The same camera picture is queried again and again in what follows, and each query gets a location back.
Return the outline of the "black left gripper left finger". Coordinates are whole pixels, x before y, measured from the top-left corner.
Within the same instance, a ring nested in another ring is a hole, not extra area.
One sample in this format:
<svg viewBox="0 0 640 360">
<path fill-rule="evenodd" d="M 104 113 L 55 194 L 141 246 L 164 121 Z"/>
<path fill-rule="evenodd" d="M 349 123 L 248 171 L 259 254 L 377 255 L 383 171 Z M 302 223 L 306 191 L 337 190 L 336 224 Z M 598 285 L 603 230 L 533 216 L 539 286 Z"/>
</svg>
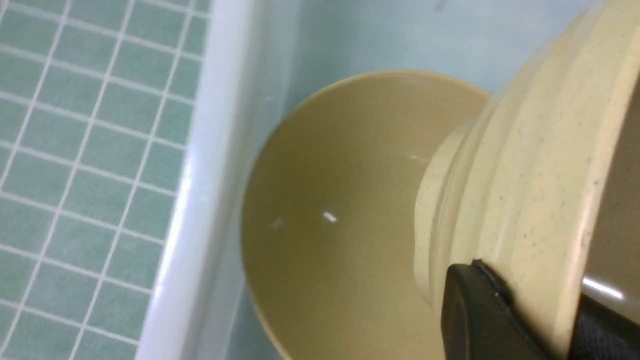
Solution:
<svg viewBox="0 0 640 360">
<path fill-rule="evenodd" d="M 519 319 L 506 282 L 482 260 L 446 269 L 441 310 L 446 360 L 549 360 Z"/>
</svg>

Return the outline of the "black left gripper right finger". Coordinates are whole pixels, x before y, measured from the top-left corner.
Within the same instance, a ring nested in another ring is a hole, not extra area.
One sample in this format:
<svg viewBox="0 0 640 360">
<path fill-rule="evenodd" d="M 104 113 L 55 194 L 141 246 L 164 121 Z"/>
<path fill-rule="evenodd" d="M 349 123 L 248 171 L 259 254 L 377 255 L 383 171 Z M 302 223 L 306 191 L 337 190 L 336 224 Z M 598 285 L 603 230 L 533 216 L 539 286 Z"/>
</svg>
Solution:
<svg viewBox="0 0 640 360">
<path fill-rule="evenodd" d="M 638 360 L 640 326 L 581 294 L 570 346 L 571 360 Z"/>
</svg>

